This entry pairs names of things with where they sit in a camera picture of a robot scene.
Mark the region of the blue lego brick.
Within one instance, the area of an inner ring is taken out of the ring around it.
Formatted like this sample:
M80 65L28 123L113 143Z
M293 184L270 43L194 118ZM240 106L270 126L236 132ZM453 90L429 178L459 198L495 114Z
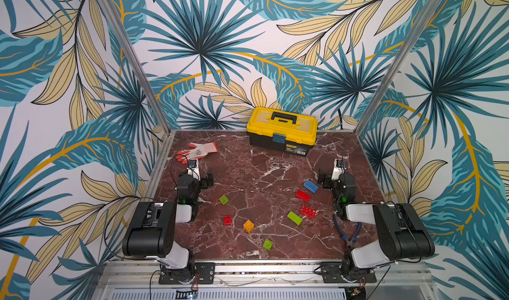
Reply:
M304 182L304 187L312 193L316 193L318 190L318 186L310 180Z

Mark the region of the small green lego brick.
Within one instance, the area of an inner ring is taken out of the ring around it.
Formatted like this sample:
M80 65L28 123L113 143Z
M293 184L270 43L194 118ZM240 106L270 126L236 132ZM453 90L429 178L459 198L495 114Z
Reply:
M226 195L222 195L222 196L220 197L220 203L221 203L222 205L226 205L226 204L228 204L228 203L229 203L229 199L228 199L228 197L227 197Z

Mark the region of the yellow orange lego brick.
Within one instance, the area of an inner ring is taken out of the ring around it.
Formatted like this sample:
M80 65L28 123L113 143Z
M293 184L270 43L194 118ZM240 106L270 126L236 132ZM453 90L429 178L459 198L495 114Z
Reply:
M246 232L248 233L251 233L254 229L254 224L250 221L250 220L247 220L244 224L243 224L243 228Z

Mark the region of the green square lego brick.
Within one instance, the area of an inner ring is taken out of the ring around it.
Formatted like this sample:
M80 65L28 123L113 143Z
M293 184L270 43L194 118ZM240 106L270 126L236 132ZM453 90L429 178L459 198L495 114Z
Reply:
M263 242L263 248L267 251L270 251L273 247L273 241L269 240L269 239L266 239L264 242Z

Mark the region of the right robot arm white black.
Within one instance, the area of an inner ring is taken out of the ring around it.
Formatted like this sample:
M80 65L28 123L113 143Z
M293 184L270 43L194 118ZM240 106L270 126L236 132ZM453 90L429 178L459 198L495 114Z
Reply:
M375 268L392 263L420 262L435 254L435 244L416 210L409 203L366 204L355 201L355 177L349 173L319 173L318 183L333 196L334 226L346 243L343 260L322 264L326 283L343 280L375 282ZM377 239L355 248L363 224L376 228Z

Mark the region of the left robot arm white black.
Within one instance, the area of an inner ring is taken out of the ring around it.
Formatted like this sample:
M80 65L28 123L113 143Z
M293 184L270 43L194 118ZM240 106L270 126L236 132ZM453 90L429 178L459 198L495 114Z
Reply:
M192 252L175 240L175 228L180 223L196 220L201 190L213 186L213 175L196 179L179 175L173 201L139 203L122 241L125 257L134 260L154 258L166 277L180 284L197 282L200 272Z

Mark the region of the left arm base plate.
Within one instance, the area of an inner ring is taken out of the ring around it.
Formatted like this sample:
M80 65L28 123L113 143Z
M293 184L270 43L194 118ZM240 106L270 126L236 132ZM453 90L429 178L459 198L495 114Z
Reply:
M197 282L199 285L212 285L216 271L213 262L189 263L183 269L168 269L160 265L160 285L190 285Z

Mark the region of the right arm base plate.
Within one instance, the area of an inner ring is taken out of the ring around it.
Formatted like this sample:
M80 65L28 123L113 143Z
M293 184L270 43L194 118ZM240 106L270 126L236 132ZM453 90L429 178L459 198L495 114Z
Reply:
M377 281L373 269L359 269L343 262L322 262L315 273L322 276L325 284L364 284Z

